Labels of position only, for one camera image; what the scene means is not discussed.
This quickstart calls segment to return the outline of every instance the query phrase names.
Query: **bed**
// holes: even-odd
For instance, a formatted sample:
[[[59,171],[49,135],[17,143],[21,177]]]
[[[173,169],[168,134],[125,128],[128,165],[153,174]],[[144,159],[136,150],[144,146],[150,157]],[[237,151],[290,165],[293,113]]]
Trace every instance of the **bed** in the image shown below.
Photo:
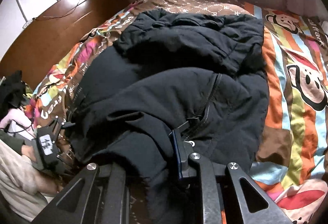
[[[293,223],[309,221],[328,191],[328,42],[314,19],[237,0],[137,1],[86,33],[52,66],[26,107],[26,115],[34,118],[34,127],[48,124],[55,116],[66,119],[65,108],[92,61],[112,46],[140,12],[155,8],[172,13],[251,14],[264,20],[262,51],[270,100],[262,143],[250,175]],[[61,135],[63,151],[71,151],[65,134]],[[132,223],[150,223],[144,204],[142,188],[132,186]]]

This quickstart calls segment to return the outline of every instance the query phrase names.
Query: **silver bolt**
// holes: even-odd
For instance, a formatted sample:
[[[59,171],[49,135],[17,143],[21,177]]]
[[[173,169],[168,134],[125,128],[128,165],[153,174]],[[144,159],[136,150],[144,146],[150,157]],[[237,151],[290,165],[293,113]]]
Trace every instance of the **silver bolt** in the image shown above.
[[[192,153],[192,154],[190,154],[190,157],[192,159],[199,159],[200,158],[200,154],[198,154],[198,153]]]
[[[238,169],[239,168],[239,165],[236,162],[231,162],[231,163],[228,164],[228,167],[230,169],[235,170],[235,169]]]
[[[90,163],[87,165],[88,170],[94,170],[97,168],[97,165],[95,163]]]

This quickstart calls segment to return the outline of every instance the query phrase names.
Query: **dark green sleeve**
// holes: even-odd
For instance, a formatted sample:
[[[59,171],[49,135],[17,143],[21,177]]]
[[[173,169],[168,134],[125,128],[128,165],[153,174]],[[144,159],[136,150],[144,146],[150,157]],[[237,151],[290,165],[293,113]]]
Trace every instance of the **dark green sleeve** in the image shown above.
[[[2,140],[6,145],[13,149],[19,155],[22,155],[22,145],[25,144],[24,139],[18,139],[11,137],[3,130],[0,130],[0,140]]]

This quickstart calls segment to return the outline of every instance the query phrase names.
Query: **jacket pocket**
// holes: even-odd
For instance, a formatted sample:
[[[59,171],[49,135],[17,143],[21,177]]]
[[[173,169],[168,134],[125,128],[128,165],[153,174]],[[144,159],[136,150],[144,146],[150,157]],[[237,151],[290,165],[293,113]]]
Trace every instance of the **jacket pocket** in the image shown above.
[[[198,122],[196,125],[190,127],[188,130],[186,130],[185,134],[182,136],[182,139],[184,141],[187,141],[188,139],[192,139],[193,136],[197,133],[197,131],[203,126],[204,123],[208,120],[211,101],[219,87],[220,81],[221,81],[222,74],[217,74],[215,77],[215,80],[213,82],[213,85],[208,92],[208,95],[203,103],[203,105],[200,107],[200,109],[197,111],[196,116],[201,116],[201,121]]]

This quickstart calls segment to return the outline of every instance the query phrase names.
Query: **patterned blanket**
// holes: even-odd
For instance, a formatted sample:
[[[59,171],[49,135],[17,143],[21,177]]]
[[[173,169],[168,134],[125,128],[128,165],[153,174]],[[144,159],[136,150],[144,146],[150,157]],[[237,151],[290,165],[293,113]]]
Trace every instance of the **patterned blanket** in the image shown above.
[[[65,101],[73,97],[94,58],[111,46],[140,12],[154,8],[263,18],[262,50],[270,101],[250,175],[273,200],[307,179],[327,179],[328,43],[324,32],[314,20],[237,0],[142,0],[129,5],[86,34],[52,67],[27,107],[27,116],[35,117],[34,126],[46,125],[56,115],[65,118]]]

